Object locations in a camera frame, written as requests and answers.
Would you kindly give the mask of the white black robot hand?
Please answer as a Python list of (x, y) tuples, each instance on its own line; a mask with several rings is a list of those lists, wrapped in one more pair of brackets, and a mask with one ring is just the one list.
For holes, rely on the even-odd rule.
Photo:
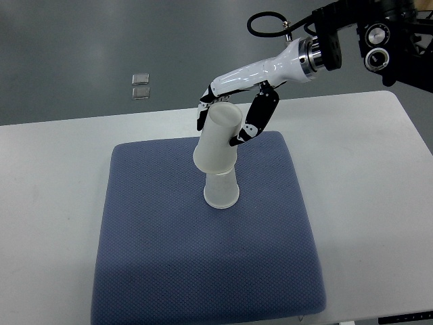
[(226, 102), (235, 93), (256, 89), (251, 106), (239, 132), (229, 140), (230, 146), (243, 144), (264, 130), (279, 103), (276, 89), (288, 81), (306, 83), (317, 72), (311, 53), (314, 38), (296, 39), (274, 58), (238, 68), (216, 77), (199, 99), (196, 127), (203, 130), (210, 107)]

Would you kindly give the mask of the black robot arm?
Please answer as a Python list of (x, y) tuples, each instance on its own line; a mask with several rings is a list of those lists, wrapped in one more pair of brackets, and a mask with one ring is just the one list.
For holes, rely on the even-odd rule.
[(414, 1), (335, 1), (301, 23), (318, 42), (327, 70), (339, 69), (339, 30), (355, 25), (365, 68), (383, 85), (396, 82), (432, 91), (432, 15), (418, 16)]

